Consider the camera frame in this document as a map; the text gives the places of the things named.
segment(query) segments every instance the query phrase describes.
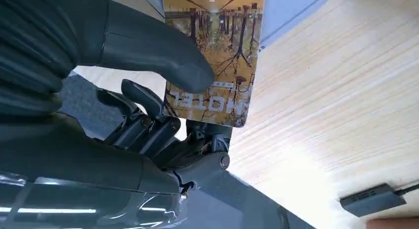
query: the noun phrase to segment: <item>gray floor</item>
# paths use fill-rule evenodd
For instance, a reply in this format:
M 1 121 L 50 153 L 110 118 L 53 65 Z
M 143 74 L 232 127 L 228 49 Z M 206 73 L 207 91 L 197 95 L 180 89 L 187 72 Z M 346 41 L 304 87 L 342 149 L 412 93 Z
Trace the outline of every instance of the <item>gray floor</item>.
M 104 138 L 122 121 L 115 108 L 99 103 L 96 87 L 79 75 L 64 82 L 62 112 L 76 117 L 91 137 Z M 312 229 L 306 222 L 228 172 L 206 179 L 187 201 L 179 229 Z

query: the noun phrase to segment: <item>wooden table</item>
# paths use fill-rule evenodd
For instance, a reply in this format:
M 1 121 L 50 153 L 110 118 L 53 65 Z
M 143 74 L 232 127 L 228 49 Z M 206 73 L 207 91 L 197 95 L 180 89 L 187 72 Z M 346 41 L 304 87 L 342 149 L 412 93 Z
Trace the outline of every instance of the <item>wooden table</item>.
M 319 229 L 419 215 L 419 191 L 361 219 L 339 204 L 381 183 L 419 181 L 418 15 L 419 0 L 330 0 L 263 50 L 229 171 Z M 156 74 L 78 72 L 111 90 L 130 78 L 163 96 Z

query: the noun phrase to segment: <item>metal screw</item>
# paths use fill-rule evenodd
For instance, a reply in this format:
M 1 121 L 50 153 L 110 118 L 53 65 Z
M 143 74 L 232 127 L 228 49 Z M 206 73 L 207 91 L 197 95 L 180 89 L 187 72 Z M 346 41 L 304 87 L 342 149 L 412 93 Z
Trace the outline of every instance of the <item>metal screw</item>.
M 228 154 L 224 154 L 220 158 L 220 167 L 221 169 L 227 169 L 227 167 L 230 165 L 230 157 Z
M 150 119 L 150 118 L 147 118 L 147 117 L 146 117 L 146 118 L 144 118 L 144 119 L 143 119 L 143 121 L 142 121 L 142 124 L 143 124 L 143 126 L 144 126 L 144 127 L 148 127 L 148 126 L 150 126 L 150 125 L 151 125 L 151 123 L 152 123 L 152 122 L 151 122 L 151 119 Z
M 180 127 L 180 125 L 179 125 L 179 121 L 173 121 L 172 123 L 171 123 L 171 127 L 173 128 L 173 129 L 179 129 L 179 127 Z

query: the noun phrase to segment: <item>robotic hand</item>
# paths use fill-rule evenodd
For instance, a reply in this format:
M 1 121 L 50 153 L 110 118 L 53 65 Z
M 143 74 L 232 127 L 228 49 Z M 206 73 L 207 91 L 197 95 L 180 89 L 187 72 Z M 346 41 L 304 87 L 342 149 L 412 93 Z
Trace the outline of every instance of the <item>robotic hand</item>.
M 185 91 L 206 90 L 214 73 L 183 33 L 110 0 L 0 0 L 0 10 L 0 171 L 35 184 L 185 194 L 228 167 L 231 128 L 188 121 L 181 142 L 174 138 L 180 121 L 163 116 L 162 101 L 129 80 L 123 95 L 97 92 L 125 118 L 104 141 L 56 112 L 62 79 L 77 65 L 154 71 Z M 138 207 L 136 199 L 127 207 Z

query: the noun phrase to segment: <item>power adapter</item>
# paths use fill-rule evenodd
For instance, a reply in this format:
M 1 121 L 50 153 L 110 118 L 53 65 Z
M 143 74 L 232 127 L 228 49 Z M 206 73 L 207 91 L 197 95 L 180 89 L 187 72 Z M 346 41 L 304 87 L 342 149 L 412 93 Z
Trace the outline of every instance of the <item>power adapter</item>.
M 342 198 L 342 207 L 357 217 L 380 212 L 406 204 L 403 194 L 417 189 L 417 185 L 405 190 L 394 191 L 388 184 L 382 184 L 368 190 Z

